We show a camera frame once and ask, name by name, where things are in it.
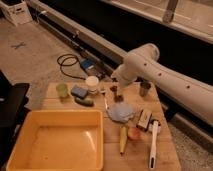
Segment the cable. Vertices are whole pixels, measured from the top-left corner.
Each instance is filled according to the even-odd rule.
[[[71,63],[71,64],[64,64],[69,59],[75,59],[75,61],[73,63]],[[85,80],[86,79],[86,78],[83,78],[83,77],[78,77],[78,76],[73,76],[73,75],[67,74],[63,70],[63,67],[71,67],[71,66],[73,66],[73,65],[75,65],[77,63],[80,64],[79,59],[78,59],[78,57],[76,55],[74,55],[74,54],[61,55],[61,56],[58,57],[57,63],[60,65],[60,71],[61,71],[62,74],[66,75],[68,77],[71,77],[71,78],[75,78],[75,79],[80,79],[80,80]]]

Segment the orange object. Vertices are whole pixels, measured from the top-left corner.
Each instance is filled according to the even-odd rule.
[[[103,167],[103,116],[97,110],[43,110],[28,114],[7,171]]]

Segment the white container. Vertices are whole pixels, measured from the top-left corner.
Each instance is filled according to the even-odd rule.
[[[2,9],[5,18],[15,26],[32,21],[32,16],[25,1],[16,5],[8,6],[0,0],[0,8]]]

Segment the wooden table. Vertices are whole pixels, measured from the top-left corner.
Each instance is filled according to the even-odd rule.
[[[139,171],[149,170],[149,153],[151,148],[152,134],[142,132],[141,140],[128,140],[125,154],[119,153],[120,124],[110,120],[105,112],[104,98],[101,94],[90,96],[94,99],[94,107],[84,107],[74,102],[73,97],[64,100],[58,98],[56,85],[51,83],[48,87],[46,97],[43,101],[43,109],[100,109],[104,113],[104,171]],[[115,104],[113,92],[109,89],[117,83],[101,82],[100,86],[106,89],[106,98],[109,106]],[[67,83],[69,89],[74,85],[85,87],[84,83]],[[162,129],[157,137],[157,162],[155,170],[176,171],[181,170],[176,149],[172,141],[167,122],[164,118],[160,101],[155,86],[152,85],[147,96],[142,98],[139,95],[139,83],[134,83],[123,90],[124,100],[129,103],[135,111],[132,122],[138,120],[142,109],[152,110],[152,116],[161,122]]]

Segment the black chair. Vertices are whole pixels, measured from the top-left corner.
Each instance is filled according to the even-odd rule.
[[[0,168],[7,161],[15,142],[15,129],[21,125],[29,109],[28,83],[12,85],[0,70]]]

